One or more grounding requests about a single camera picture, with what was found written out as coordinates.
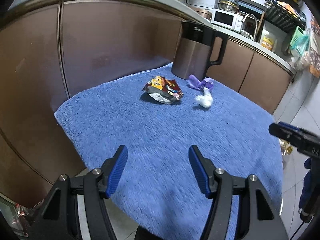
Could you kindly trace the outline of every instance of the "blue gripper pad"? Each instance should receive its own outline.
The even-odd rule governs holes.
[[[198,182],[198,186],[202,194],[204,194],[207,198],[211,194],[211,190],[209,188],[209,176],[207,171],[205,170],[205,163],[201,152],[199,151],[196,145],[192,145],[189,148],[189,162],[191,164],[193,173],[196,177]]]
[[[128,149],[124,145],[120,145],[115,155],[105,161],[101,169],[104,171],[105,175],[108,176],[107,179],[107,189],[106,197],[109,198],[116,192],[118,187],[122,172],[128,160]]]

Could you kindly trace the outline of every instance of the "blue glove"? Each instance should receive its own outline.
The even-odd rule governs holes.
[[[306,169],[311,169],[311,159],[312,158],[309,158],[305,161],[304,167]],[[311,194],[312,194],[312,185],[311,185],[311,170],[310,170],[308,171],[308,173],[303,179],[303,189],[302,189],[302,194],[299,201],[299,208],[305,207],[305,204],[311,197]]]

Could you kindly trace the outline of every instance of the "blue fuzzy cloth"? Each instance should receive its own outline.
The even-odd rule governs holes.
[[[202,93],[174,76],[171,66],[82,91],[55,113],[89,170],[127,146],[128,162],[112,201],[165,240],[199,240],[212,202],[200,193],[188,160],[188,148],[196,144],[229,174],[256,174],[279,208],[282,157],[278,139],[268,133],[272,116],[217,81],[213,104],[205,109],[194,101]],[[161,104],[141,91],[157,75],[177,81],[184,93],[180,102]],[[227,240],[234,238],[237,205],[234,196]]]

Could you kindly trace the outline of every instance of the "green basket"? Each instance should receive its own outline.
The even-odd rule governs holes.
[[[293,37],[290,41],[290,47],[293,47],[293,45],[296,43],[296,41],[302,36],[303,36],[303,30],[299,26],[297,26],[296,30],[293,34]]]

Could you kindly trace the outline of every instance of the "faucet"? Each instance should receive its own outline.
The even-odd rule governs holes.
[[[242,23],[244,23],[245,22],[245,20],[247,19],[247,17],[249,16],[249,15],[252,15],[253,16],[253,18],[254,18],[254,21],[256,22],[256,28],[255,28],[255,30],[254,30],[254,35],[253,35],[253,41],[256,41],[256,35],[257,35],[257,28],[258,28],[258,21],[257,21],[257,18],[252,14],[252,13],[248,13],[243,19],[242,19]]]

